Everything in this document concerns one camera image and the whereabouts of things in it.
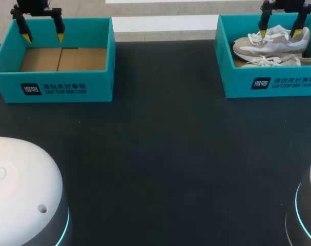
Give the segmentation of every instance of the white sneaker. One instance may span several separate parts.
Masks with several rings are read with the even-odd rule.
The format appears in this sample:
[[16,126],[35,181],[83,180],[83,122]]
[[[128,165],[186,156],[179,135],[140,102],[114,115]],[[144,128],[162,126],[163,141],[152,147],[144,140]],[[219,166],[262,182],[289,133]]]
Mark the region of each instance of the white sneaker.
[[268,29],[264,38],[260,32],[248,34],[247,37],[239,38],[233,45],[233,51],[243,60],[250,62],[259,56],[274,56],[278,53],[303,53],[310,40],[310,31],[304,27],[298,35],[291,38],[291,31],[280,25]]
[[253,58],[250,62],[246,63],[246,65],[242,66],[242,68],[254,68],[254,67],[281,67],[281,66],[300,66],[300,58],[293,55],[286,56],[283,58],[279,57],[269,57],[266,58],[264,56],[259,58]]
[[269,57],[264,56],[254,58],[243,68],[253,67],[281,67],[281,66],[311,66],[311,58],[296,57],[295,55],[286,55],[283,57]]

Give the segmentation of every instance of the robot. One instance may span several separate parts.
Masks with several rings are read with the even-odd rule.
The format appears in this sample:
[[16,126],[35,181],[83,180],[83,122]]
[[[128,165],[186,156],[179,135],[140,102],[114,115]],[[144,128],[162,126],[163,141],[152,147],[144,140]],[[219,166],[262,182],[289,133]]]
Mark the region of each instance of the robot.
[[20,34],[31,43],[33,40],[29,26],[27,25],[23,14],[30,14],[31,16],[50,16],[54,19],[56,26],[57,37],[60,43],[63,40],[65,26],[62,20],[62,9],[49,8],[48,0],[17,0],[16,5],[11,10],[13,19],[16,20]]
[[0,137],[0,246],[70,246],[72,218],[52,157]]
[[311,246],[311,166],[286,214],[285,228],[291,246]]
[[305,0],[265,0],[261,6],[262,15],[258,27],[264,38],[270,16],[273,10],[285,11],[286,13],[299,13],[291,29],[291,37],[295,37],[304,27],[307,15],[311,13],[311,4],[305,5]]

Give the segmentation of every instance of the shoelace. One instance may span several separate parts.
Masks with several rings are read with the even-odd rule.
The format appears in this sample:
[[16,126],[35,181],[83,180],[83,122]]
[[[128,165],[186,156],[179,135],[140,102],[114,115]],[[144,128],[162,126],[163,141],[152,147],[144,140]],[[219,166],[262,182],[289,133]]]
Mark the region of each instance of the shoelace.
[[261,56],[260,58],[254,58],[252,59],[250,62],[246,63],[246,64],[256,64],[256,65],[260,65],[262,67],[278,67],[281,66],[280,63],[282,62],[282,60],[279,57],[269,57],[266,58],[264,56]]
[[273,39],[269,36],[269,35],[265,35],[264,38],[262,38],[260,32],[258,32],[257,34],[252,33],[252,34],[248,34],[247,37],[249,38],[250,42],[253,45],[259,45],[259,43],[262,42],[272,42]]

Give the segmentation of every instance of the blue light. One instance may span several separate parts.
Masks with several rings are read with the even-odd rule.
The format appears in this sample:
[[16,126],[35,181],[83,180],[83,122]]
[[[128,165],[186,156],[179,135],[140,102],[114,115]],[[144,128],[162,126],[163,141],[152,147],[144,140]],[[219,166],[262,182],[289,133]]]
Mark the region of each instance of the blue light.
[[58,243],[55,245],[55,246],[59,246],[59,244],[61,243],[64,235],[65,235],[65,232],[67,232],[67,229],[68,229],[68,225],[69,225],[69,218],[70,218],[70,209],[68,211],[68,220],[67,220],[67,225],[65,226],[65,229],[63,231],[63,234],[62,234],[62,237],[59,239]]
[[299,219],[299,221],[300,221],[300,224],[302,225],[302,228],[304,229],[304,231],[306,232],[306,234],[308,235],[308,237],[311,239],[311,235],[310,235],[310,233],[307,231],[307,229],[305,228],[305,226],[303,225],[303,223],[302,223],[302,221],[301,221],[301,218],[300,218],[300,215],[299,215],[299,211],[298,211],[297,195],[298,195],[299,188],[300,188],[300,184],[299,184],[299,186],[298,186],[297,193],[295,194],[295,210],[297,211],[297,216],[298,216],[298,219]]

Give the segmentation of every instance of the black tabletop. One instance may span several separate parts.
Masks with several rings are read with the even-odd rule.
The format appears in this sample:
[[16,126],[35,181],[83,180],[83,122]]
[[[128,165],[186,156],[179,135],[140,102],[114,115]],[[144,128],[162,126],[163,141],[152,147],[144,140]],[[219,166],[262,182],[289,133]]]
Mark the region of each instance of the black tabletop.
[[0,136],[61,170],[74,245],[288,246],[311,97],[226,99],[212,40],[117,43],[114,84],[103,104],[0,95]]

